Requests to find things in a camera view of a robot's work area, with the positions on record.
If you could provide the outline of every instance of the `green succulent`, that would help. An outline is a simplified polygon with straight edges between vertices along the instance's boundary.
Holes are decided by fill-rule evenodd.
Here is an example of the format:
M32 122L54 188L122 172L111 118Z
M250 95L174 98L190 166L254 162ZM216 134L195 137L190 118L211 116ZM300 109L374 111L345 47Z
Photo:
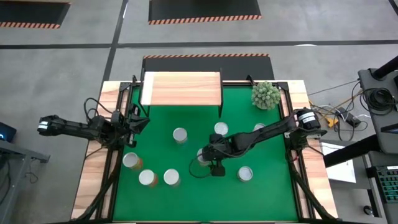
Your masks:
M271 110L279 103L280 92L271 83L261 82L253 86L251 100L258 108Z

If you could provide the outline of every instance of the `black floor mat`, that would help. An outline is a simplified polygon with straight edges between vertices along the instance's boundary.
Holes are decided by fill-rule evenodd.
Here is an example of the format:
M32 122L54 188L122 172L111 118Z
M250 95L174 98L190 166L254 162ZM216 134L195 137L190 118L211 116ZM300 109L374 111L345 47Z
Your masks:
M149 24L261 19L257 0L151 0Z
M274 80L268 54L148 55L142 66L150 72L215 72L222 69L223 80Z
M0 1L0 27L58 29L68 2Z

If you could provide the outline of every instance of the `green table surface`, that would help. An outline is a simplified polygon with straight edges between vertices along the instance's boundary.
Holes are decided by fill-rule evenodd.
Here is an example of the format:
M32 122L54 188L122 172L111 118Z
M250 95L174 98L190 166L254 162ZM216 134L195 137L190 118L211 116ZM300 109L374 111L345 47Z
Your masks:
M137 147L126 146L124 154L135 152L144 169L158 175L159 183L153 188L143 186L138 181L140 171L122 165L114 221L297 221L282 135L257 144L243 157L224 160L224 177L197 179L189 174L190 161L208 144L217 122L227 123L229 135L280 120L278 107L264 111L251 104L249 87L224 87L223 93L220 119L216 106L151 106L150 123L136 135ZM138 90L134 90L132 102L137 99ZM183 145L172 137L178 127L188 133ZM249 182L237 178L242 166L253 171ZM170 168L180 174L178 187L163 180ZM195 161L192 171L200 175L210 169Z

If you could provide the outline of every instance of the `orange and black striped edge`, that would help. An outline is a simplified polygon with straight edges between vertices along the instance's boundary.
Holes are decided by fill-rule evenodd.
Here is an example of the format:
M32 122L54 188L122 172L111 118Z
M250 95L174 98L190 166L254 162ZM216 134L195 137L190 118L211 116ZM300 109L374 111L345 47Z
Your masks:
M268 57L268 54L191 54L191 55L146 55L146 58L189 58L189 57Z
M0 27L59 29L60 25L59 24L30 23L30 22L0 22Z
M183 19L160 19L149 21L149 25L160 24L182 24L191 22L220 22L220 21L240 21L240 20L254 20L261 19L260 15L246 15L246 16L212 16L212 17L197 17L197 18L183 18Z

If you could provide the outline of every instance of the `gray concrete floor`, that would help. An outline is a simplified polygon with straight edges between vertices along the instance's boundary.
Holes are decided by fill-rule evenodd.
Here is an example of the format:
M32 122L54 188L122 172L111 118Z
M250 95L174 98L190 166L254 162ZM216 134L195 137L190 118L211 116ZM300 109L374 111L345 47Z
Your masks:
M121 3L72 1L61 29L0 28L0 44L110 44ZM398 16L388 0L259 0L259 5L263 19L258 21L149 26L148 1L130 1L119 43L398 39ZM118 49L110 80L130 80L133 74L139 75L144 55L269 53L275 79L305 80L307 91L313 93L355 80L358 70L378 67L397 52L398 45ZM13 223L70 218L87 141L39 136L37 122L50 114L84 121L83 100L98 96L108 53L108 49L0 50L0 119L18 129L16 144L51 154L48 164L34 165L40 180L34 185L26 181ZM319 105L336 105L350 96L352 87L310 99ZM366 114L358 102L352 113ZM368 122L368 129L356 133L354 140L374 133ZM330 131L325 139L338 137ZM367 203L361 192L333 189L333 195L340 218L374 221L357 210Z

